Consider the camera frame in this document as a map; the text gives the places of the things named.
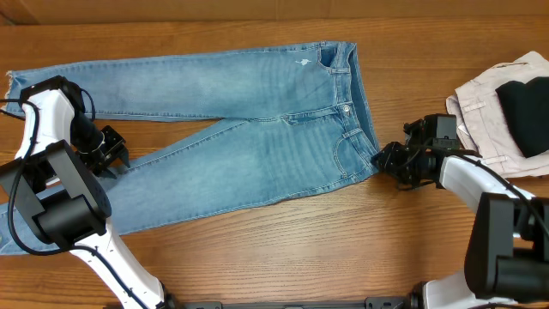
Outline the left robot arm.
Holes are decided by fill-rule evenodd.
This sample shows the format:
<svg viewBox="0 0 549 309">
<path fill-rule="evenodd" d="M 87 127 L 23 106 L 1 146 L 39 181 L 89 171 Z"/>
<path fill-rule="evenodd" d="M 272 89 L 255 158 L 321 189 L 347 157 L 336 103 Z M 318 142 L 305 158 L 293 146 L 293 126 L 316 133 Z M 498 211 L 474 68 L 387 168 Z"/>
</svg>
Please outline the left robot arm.
<svg viewBox="0 0 549 309">
<path fill-rule="evenodd" d="M 115 231 L 110 201 L 100 177 L 109 166 L 129 162 L 125 140 L 110 126 L 99 129 L 85 105 L 89 92 L 63 76 L 22 89 L 15 103 L 24 112 L 21 147 L 1 167 L 1 186 L 9 195 L 8 230 L 23 251 L 15 228 L 21 215 L 32 234 L 84 262 L 117 296 L 122 308 L 177 308 L 177 299 L 148 273 Z"/>
</svg>

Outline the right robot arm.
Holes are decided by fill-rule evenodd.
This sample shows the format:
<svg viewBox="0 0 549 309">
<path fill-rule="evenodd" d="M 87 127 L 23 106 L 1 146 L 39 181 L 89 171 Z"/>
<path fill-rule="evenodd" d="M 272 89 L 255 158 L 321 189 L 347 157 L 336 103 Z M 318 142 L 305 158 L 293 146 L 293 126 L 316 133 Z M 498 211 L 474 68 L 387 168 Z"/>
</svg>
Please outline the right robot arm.
<svg viewBox="0 0 549 309">
<path fill-rule="evenodd" d="M 435 185 L 474 213 L 461 271 L 419 283 L 406 297 L 370 298 L 394 308 L 521 308 L 548 300 L 548 201 L 511 184 L 460 147 L 454 115 L 405 124 L 404 142 L 387 144 L 372 162 L 400 190 Z"/>
</svg>

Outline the light blue denim jeans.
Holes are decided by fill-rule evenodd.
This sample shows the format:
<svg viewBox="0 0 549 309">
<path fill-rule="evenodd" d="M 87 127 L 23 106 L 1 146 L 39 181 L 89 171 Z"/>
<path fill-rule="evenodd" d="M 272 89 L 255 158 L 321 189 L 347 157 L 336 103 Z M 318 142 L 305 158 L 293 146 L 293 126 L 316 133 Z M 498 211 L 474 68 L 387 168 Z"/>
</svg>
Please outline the light blue denim jeans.
<svg viewBox="0 0 549 309">
<path fill-rule="evenodd" d="M 376 172 L 351 42 L 13 70 L 8 98 L 54 76 L 86 89 L 99 119 L 211 121 L 100 180 L 121 234 L 323 194 Z"/>
</svg>

